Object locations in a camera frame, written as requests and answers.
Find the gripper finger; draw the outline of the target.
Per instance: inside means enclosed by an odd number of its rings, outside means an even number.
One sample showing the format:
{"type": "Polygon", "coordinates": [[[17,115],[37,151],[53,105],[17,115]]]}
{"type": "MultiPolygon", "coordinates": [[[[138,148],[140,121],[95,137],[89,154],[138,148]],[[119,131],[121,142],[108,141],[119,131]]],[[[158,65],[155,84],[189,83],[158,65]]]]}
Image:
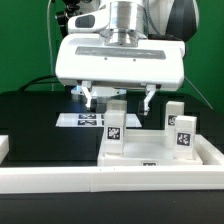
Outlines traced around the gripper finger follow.
{"type": "Polygon", "coordinates": [[[153,98],[154,94],[156,93],[156,86],[148,84],[145,88],[145,98],[143,101],[139,102],[138,112],[140,115],[146,116],[150,110],[149,103],[150,100],[153,98]]]}
{"type": "Polygon", "coordinates": [[[97,99],[91,94],[92,83],[90,81],[82,82],[82,91],[86,97],[86,107],[88,110],[95,110],[97,107],[97,99]]]}

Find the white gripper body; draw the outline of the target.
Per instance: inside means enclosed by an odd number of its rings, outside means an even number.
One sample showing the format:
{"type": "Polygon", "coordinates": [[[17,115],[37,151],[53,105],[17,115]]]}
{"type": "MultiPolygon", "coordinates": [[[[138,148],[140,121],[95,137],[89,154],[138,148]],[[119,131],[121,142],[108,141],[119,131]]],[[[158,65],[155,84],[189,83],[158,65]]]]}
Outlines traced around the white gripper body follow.
{"type": "Polygon", "coordinates": [[[140,40],[136,47],[107,46],[98,34],[63,39],[55,73],[64,85],[90,81],[116,88],[177,90],[184,80],[182,41],[140,40]]]}

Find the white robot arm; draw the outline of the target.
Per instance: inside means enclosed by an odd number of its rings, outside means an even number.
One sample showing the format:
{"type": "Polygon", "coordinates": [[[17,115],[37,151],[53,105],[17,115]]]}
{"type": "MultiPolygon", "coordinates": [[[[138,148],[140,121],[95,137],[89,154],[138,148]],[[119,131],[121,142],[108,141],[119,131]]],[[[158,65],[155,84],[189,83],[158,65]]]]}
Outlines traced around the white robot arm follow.
{"type": "Polygon", "coordinates": [[[98,88],[143,89],[146,114],[156,91],[182,85],[186,42],[198,25],[196,0],[95,0],[68,19],[56,76],[79,87],[90,110],[98,88]]]}

